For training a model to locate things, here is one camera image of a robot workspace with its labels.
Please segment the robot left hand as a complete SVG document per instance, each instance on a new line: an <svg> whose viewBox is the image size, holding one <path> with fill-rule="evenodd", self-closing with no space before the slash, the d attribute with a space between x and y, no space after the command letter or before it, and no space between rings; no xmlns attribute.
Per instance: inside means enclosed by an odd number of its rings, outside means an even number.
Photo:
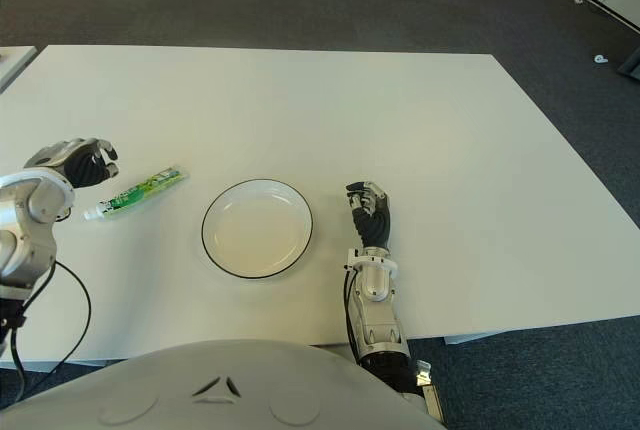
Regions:
<svg viewBox="0 0 640 430"><path fill-rule="evenodd" d="M115 163L117 159L118 154L109 141L76 138L43 147L25 163L24 168L52 169L78 189L115 177L119 173Z"/></svg>

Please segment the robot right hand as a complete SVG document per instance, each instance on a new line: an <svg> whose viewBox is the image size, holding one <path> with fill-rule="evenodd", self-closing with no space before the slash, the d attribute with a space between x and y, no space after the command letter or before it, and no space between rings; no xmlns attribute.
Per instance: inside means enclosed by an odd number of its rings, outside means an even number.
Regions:
<svg viewBox="0 0 640 430"><path fill-rule="evenodd" d="M389 250L391 214L389 198L377 184L361 181L346 186L354 226L364 248Z"/></svg>

